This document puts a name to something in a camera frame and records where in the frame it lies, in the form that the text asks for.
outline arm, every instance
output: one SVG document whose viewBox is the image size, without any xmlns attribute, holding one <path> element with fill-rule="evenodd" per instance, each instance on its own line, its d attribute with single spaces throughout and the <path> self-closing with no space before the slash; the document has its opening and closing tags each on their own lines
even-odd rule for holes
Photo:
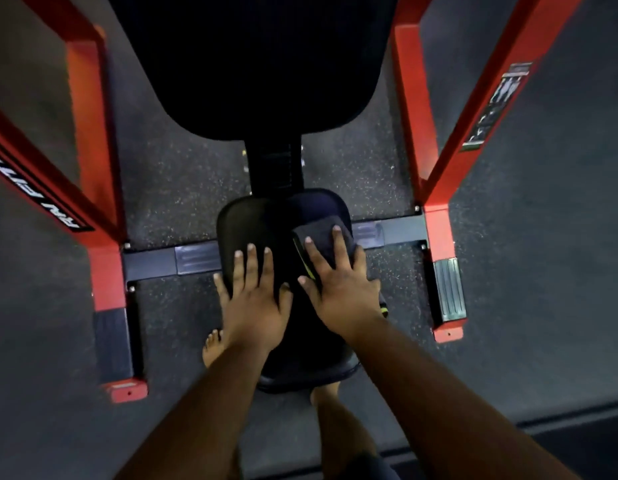
<svg viewBox="0 0 618 480">
<path fill-rule="evenodd" d="M 245 273 L 236 252 L 233 298 L 219 275 L 225 350 L 116 476 L 117 480 L 225 480 L 266 357 L 282 340 L 291 311 L 288 285 L 273 299 L 273 256 L 265 250 L 258 284 L 256 249 Z"/>
<path fill-rule="evenodd" d="M 300 284 L 325 325 L 354 349 L 431 478 L 577 478 L 387 322 L 364 251 L 356 249 L 352 268 L 338 229 L 334 240 L 336 269 L 306 243 L 322 293 L 304 277 Z"/>
</svg>

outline padded cushion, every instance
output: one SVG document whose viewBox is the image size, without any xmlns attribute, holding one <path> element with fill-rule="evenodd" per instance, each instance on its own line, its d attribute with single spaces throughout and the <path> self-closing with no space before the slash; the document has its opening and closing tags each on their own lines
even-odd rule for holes
<svg viewBox="0 0 618 480">
<path fill-rule="evenodd" d="M 284 200 L 241 198 L 228 204 L 218 216 L 218 244 L 227 288 L 232 289 L 233 253 L 246 252 L 247 244 L 252 242 L 256 244 L 260 266 L 265 246 L 273 251 L 276 294 L 283 282 L 289 283 L 293 291 L 293 308 L 284 339 L 266 361 L 258 385 L 268 392 L 300 390 L 342 380 L 359 365 L 351 348 L 317 317 L 297 283 L 298 276 L 306 272 L 291 231 L 326 216 L 340 217 L 351 231 L 345 203 L 335 193 L 321 189 L 307 190 Z"/>
<path fill-rule="evenodd" d="M 397 0 L 110 0 L 169 115 L 212 139 L 300 135 L 355 118 Z"/>
</svg>

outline hand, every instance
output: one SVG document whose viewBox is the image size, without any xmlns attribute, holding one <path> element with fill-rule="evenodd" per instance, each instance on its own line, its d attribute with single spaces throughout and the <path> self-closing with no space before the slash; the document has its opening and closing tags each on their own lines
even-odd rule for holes
<svg viewBox="0 0 618 480">
<path fill-rule="evenodd" d="M 356 247 L 353 269 L 351 268 L 347 246 L 339 226 L 333 228 L 336 269 L 329 266 L 310 237 L 304 245 L 322 281 L 322 293 L 318 291 L 315 282 L 306 276 L 300 276 L 298 282 L 329 330 L 349 342 L 352 334 L 360 329 L 362 322 L 382 318 L 378 297 L 380 280 L 367 280 L 367 256 L 361 246 Z"/>
<path fill-rule="evenodd" d="M 282 341 L 289 322 L 293 294 L 287 283 L 282 284 L 279 305 L 273 298 L 273 253 L 265 248 L 262 276 L 257 280 L 256 246 L 247 246 L 247 271 L 244 271 L 242 251 L 235 251 L 233 298 L 224 286 L 220 274 L 213 275 L 222 306 L 223 340 L 226 347 L 243 345 L 257 347 L 267 354 Z"/>
</svg>

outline label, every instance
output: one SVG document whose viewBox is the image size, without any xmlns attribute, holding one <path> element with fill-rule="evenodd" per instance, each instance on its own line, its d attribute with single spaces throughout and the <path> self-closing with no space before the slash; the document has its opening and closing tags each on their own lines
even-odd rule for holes
<svg viewBox="0 0 618 480">
<path fill-rule="evenodd" d="M 9 160 L 13 161 L 18 167 L 24 168 L 18 161 L 9 155 L 4 148 L 0 148 Z M 86 224 L 85 220 L 73 212 L 68 205 L 57 198 L 43 183 L 33 175 L 25 175 L 24 171 L 16 170 L 13 165 L 0 158 L 0 174 L 15 185 L 20 192 L 40 206 L 43 211 L 51 217 L 61 222 L 71 232 L 93 231 L 93 227 Z"/>
<path fill-rule="evenodd" d="M 489 104 L 481 112 L 480 118 L 466 137 L 463 152 L 478 150 L 482 147 L 522 81 L 529 75 L 531 64 L 531 62 L 511 64 L 509 70 L 502 75 L 500 84 L 491 96 Z"/>
</svg>

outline forearm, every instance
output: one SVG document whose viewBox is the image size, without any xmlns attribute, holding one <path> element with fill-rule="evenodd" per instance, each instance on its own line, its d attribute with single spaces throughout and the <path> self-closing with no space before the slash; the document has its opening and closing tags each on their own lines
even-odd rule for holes
<svg viewBox="0 0 618 480">
<path fill-rule="evenodd" d="M 228 347 L 116 479 L 224 480 L 266 356 L 252 347 Z"/>
<path fill-rule="evenodd" d="M 574 478 L 380 315 L 348 339 L 432 478 Z"/>
</svg>

